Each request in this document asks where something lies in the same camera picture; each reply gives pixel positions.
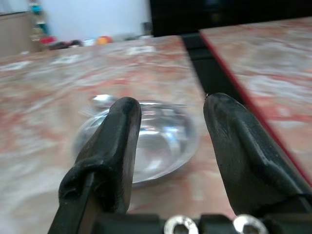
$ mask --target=metal spoon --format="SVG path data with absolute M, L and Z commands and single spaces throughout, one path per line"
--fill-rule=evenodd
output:
M 108 109 L 110 108 L 118 98 L 108 95 L 108 94 L 100 94 L 95 95 L 91 98 L 91 105 L 96 109 Z

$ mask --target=metal nut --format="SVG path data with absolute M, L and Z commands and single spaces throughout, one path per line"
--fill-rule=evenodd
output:
M 184 226 L 179 231 L 176 228 L 179 226 Z M 169 218 L 164 226 L 164 234 L 178 234 L 183 233 L 183 230 L 187 231 L 188 234 L 198 234 L 198 228 L 194 221 L 184 215 L 176 215 Z
M 233 221 L 233 225 L 239 234 L 269 234 L 265 225 L 249 214 L 237 216 Z

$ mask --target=marble countertop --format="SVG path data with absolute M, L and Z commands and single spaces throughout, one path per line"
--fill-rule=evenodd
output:
M 201 35 L 312 185 L 312 18 L 204 29 Z
M 146 51 L 133 49 L 147 46 Z M 198 151 L 172 176 L 133 189 L 130 213 L 233 217 L 204 123 L 204 94 L 179 37 L 81 47 L 0 59 L 0 233 L 43 234 L 95 94 L 186 104 Z

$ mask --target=red table edge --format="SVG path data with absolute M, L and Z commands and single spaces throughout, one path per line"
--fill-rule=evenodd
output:
M 238 81 L 235 78 L 235 75 L 231 72 L 230 68 L 227 66 L 226 62 L 221 58 L 221 56 L 218 54 L 216 49 L 214 48 L 213 44 L 208 40 L 208 38 L 203 34 L 202 30 L 199 31 L 199 34 L 203 41 L 205 42 L 206 46 L 211 50 L 212 54 L 216 58 L 217 62 L 221 66 L 221 68 L 225 71 L 227 76 L 230 78 L 230 81 L 232 84 L 237 88 L 238 92 L 242 95 L 243 100 L 246 102 L 246 104 L 249 106 L 250 110 L 253 112 L 253 114 L 257 117 L 257 119 L 260 121 L 260 123 L 264 126 L 264 128 L 268 131 L 268 133 L 271 135 L 273 140 L 282 148 L 282 150 L 285 152 L 286 156 L 290 159 L 290 161 L 293 163 L 295 168 L 299 171 L 301 176 L 305 179 L 305 181 L 312 187 L 312 179 L 308 177 L 308 175 L 304 172 L 304 170 L 300 167 L 300 163 L 294 158 L 294 156 L 291 154 L 289 150 L 283 145 L 281 140 L 279 140 L 278 135 L 274 132 L 274 130 L 269 126 L 269 124 L 266 122 L 265 117 L 262 115 L 261 111 L 259 111 L 256 107 L 256 105 L 253 104 L 251 99 L 248 97 L 248 93 L 244 90 L 244 88 L 238 83 Z

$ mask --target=metal bowl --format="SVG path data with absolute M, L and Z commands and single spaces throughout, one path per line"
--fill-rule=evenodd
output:
M 194 155 L 198 145 L 196 127 L 182 107 L 158 101 L 140 101 L 139 132 L 133 184 L 167 175 Z M 74 141 L 75 156 L 103 122 L 109 110 L 87 120 Z

